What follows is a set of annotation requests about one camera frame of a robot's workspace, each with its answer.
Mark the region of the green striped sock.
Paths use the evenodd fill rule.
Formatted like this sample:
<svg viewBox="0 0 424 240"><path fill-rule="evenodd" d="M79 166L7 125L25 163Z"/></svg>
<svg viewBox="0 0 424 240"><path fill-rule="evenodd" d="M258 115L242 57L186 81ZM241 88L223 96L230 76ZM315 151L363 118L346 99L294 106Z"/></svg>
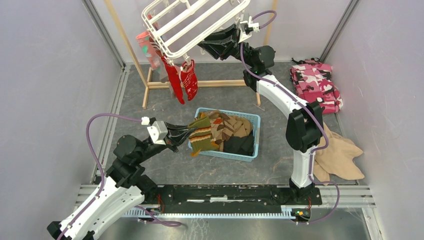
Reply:
<svg viewBox="0 0 424 240"><path fill-rule="evenodd" d="M188 137L192 147L191 156L196 157L200 152L216 151L219 145L213 141L210 119L206 115L198 117L188 125L190 130L194 130Z"/></svg>

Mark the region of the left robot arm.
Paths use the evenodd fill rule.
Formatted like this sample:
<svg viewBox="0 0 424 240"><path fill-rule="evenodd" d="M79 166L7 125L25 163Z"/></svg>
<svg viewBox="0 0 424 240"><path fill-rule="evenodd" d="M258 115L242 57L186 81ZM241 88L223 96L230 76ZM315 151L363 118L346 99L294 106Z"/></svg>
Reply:
<svg viewBox="0 0 424 240"><path fill-rule="evenodd" d="M174 125L154 117L125 117L146 126L148 137L139 140L122 136L116 144L113 164L103 170L93 153L100 172L100 184L67 218L53 221L47 231L55 240L97 240L114 222L141 203L151 204L157 198L157 184L144 174L141 164L169 149L174 153L197 128Z"/></svg>

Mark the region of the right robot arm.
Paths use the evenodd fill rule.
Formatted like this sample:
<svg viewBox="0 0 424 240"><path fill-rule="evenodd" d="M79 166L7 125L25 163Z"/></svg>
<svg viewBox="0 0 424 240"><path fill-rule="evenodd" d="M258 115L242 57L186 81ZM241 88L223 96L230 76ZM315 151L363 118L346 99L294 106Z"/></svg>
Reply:
<svg viewBox="0 0 424 240"><path fill-rule="evenodd" d="M245 68L245 85L271 101L287 118L285 138L293 149L294 160L288 196L293 203L302 204L314 184L315 152L325 136L323 109L317 101L308 103L296 96L271 73L276 53L271 46L252 47L245 41L262 28L251 17L224 29L220 28L222 25L219 20L204 30L197 45L216 60L240 60Z"/></svg>

